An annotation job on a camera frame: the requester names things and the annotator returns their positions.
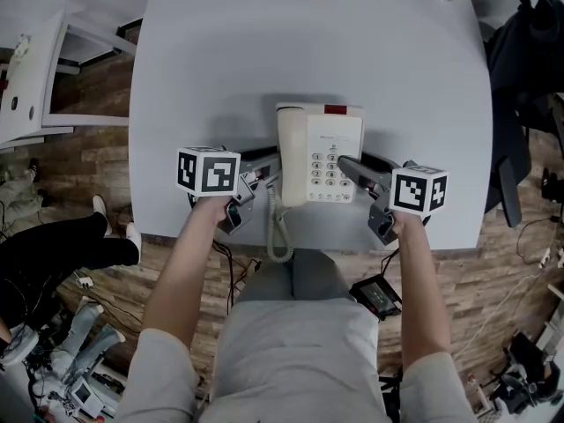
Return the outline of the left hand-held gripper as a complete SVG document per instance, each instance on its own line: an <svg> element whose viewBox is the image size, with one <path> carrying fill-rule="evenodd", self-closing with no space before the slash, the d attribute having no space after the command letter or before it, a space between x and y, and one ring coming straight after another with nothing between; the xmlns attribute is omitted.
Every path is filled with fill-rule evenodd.
<svg viewBox="0 0 564 423"><path fill-rule="evenodd" d="M276 180L281 169L275 145L241 152L181 147L177 150L176 186L188 194L191 205L203 197L228 197L219 229L231 235L252 218L256 183Z"/></svg>

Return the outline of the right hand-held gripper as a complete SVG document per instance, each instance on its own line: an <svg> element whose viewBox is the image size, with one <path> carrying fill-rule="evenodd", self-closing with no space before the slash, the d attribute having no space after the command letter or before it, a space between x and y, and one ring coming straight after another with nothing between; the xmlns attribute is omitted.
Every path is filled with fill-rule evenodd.
<svg viewBox="0 0 564 423"><path fill-rule="evenodd" d="M374 199L368 227L387 246L396 238L395 212L405 212L428 220L445 205L449 173L412 161L400 167L395 161L370 152L359 159L338 157L338 168L360 189Z"/></svg>

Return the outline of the white corded desk telephone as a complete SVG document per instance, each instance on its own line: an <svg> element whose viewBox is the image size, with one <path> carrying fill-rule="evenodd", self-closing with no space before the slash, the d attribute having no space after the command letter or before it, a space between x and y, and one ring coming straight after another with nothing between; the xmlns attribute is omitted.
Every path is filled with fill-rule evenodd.
<svg viewBox="0 0 564 423"><path fill-rule="evenodd" d="M286 263L294 252L285 223L287 212L309 203L353 201L353 182L340 170L338 158L360 158L364 110L346 105L279 103L276 115L281 168L266 187L267 254L274 263Z"/></svg>

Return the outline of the person's right forearm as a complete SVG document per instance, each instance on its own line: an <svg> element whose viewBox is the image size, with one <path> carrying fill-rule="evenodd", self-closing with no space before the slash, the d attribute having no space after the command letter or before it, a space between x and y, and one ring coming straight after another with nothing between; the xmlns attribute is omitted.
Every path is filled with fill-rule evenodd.
<svg viewBox="0 0 564 423"><path fill-rule="evenodd" d="M451 347L450 319L420 216L394 213L402 287L401 346L405 369Z"/></svg>

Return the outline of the person's left forearm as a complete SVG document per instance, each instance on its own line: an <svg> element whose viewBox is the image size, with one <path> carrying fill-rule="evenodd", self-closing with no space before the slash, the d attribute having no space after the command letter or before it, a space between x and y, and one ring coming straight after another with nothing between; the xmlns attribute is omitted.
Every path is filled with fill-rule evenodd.
<svg viewBox="0 0 564 423"><path fill-rule="evenodd" d="M191 210L145 304L144 330L164 331L186 347L196 332L204 274L229 197L200 198Z"/></svg>

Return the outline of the grey work table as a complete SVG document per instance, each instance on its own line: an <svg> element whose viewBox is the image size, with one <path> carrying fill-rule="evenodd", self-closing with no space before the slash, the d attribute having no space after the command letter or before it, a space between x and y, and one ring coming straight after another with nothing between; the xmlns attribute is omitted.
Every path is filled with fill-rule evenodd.
<svg viewBox="0 0 564 423"><path fill-rule="evenodd" d="M130 192L145 234L189 214L177 151L276 144L279 103L362 107L364 147L449 174L433 249L472 249L492 101L471 0L149 0L130 95Z"/></svg>

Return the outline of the black office chair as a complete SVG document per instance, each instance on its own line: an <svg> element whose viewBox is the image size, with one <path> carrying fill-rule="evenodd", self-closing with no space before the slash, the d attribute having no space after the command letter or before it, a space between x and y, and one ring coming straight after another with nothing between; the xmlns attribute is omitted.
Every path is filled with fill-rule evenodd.
<svg viewBox="0 0 564 423"><path fill-rule="evenodd" d="M564 93L564 2L519 0L516 13L486 42L493 104L493 144L485 211L502 206L521 223L518 184L531 171L529 130L556 136L564 158L564 122L548 96Z"/></svg>

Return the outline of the person's legs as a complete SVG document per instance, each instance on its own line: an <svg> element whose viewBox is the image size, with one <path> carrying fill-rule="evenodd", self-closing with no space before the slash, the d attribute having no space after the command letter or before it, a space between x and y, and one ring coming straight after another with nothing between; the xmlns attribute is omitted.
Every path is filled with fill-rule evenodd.
<svg viewBox="0 0 564 423"><path fill-rule="evenodd" d="M287 263L268 260L246 282L235 301L353 300L338 266L321 251L297 249Z"/></svg>

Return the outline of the black hip-worn device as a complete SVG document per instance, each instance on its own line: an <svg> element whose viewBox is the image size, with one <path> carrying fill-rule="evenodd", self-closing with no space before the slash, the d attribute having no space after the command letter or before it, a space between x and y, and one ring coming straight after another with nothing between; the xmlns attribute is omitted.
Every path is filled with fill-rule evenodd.
<svg viewBox="0 0 564 423"><path fill-rule="evenodd" d="M354 283L349 294L379 321L402 312L401 298L382 274Z"/></svg>

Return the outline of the person's grey shirt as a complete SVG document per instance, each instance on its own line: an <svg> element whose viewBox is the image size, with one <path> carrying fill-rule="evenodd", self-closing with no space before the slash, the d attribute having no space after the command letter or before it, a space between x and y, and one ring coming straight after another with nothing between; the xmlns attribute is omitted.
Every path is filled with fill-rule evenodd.
<svg viewBox="0 0 564 423"><path fill-rule="evenodd" d="M118 423L386 423L376 365L378 325L361 305L236 304L221 334L211 401L174 336L142 330ZM450 352L404 369L401 423L477 423Z"/></svg>

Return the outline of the light blue jeans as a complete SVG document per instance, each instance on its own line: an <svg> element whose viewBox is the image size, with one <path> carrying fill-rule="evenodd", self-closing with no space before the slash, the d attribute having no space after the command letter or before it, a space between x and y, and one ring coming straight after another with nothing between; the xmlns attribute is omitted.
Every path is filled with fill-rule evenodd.
<svg viewBox="0 0 564 423"><path fill-rule="evenodd" d="M71 371L86 371L109 348L126 340L118 329L106 323L93 341L86 348L81 348L94 323L103 313L104 308L100 304L88 299L82 301L72 319L66 339L60 344L60 348L56 352L56 354L59 354L63 373L66 373L69 369Z"/></svg>

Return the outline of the small white side table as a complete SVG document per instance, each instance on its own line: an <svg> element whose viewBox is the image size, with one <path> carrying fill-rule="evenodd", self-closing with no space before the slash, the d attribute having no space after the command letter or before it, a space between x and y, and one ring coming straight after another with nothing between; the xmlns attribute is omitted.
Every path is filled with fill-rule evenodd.
<svg viewBox="0 0 564 423"><path fill-rule="evenodd" d="M71 133L76 127L129 125L126 117L56 114L51 110L56 73L66 72L58 61L68 33L129 56L137 53L134 43L59 11L29 34L31 45L26 56L18 62L12 56L8 64L7 85L0 100L0 151L42 143L47 135Z"/></svg>

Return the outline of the black equipment pile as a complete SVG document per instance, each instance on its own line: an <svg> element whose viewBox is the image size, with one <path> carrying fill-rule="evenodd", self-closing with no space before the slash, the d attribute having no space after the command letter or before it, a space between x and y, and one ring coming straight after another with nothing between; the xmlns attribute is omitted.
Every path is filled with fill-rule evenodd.
<svg viewBox="0 0 564 423"><path fill-rule="evenodd" d="M507 395L502 399L510 414L520 415L528 407L548 403L556 406L564 398L560 388L560 367L522 332L512 338L508 349L514 370L501 378Z"/></svg>

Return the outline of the small white figurine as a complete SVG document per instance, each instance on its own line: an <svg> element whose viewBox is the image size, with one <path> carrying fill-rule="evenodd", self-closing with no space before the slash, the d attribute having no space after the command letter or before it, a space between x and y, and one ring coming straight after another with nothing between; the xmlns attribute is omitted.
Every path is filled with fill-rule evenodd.
<svg viewBox="0 0 564 423"><path fill-rule="evenodd" d="M30 48L30 45L31 45L31 36L21 34L19 36L19 40L17 42L16 47L13 49L13 55L12 55L17 62L21 61L26 56Z"/></svg>

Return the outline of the small white screen device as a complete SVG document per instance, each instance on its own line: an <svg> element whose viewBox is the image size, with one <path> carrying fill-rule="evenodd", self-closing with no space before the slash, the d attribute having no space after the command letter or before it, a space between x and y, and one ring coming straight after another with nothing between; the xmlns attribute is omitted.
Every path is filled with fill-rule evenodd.
<svg viewBox="0 0 564 423"><path fill-rule="evenodd" d="M70 387L70 395L78 403L79 408L91 418L100 416L104 403L84 378L74 382Z"/></svg>

